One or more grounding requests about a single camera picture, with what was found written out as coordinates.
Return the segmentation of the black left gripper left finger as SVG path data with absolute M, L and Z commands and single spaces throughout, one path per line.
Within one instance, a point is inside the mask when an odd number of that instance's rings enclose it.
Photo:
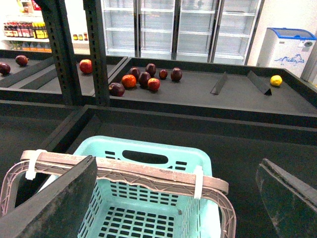
M 87 156 L 68 172 L 0 219 L 2 238 L 75 238 L 97 178 Z

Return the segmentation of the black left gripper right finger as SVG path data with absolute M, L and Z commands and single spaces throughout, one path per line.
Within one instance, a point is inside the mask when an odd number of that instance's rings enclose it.
M 280 238 L 317 236 L 317 190 L 272 161 L 262 159 L 256 183 Z

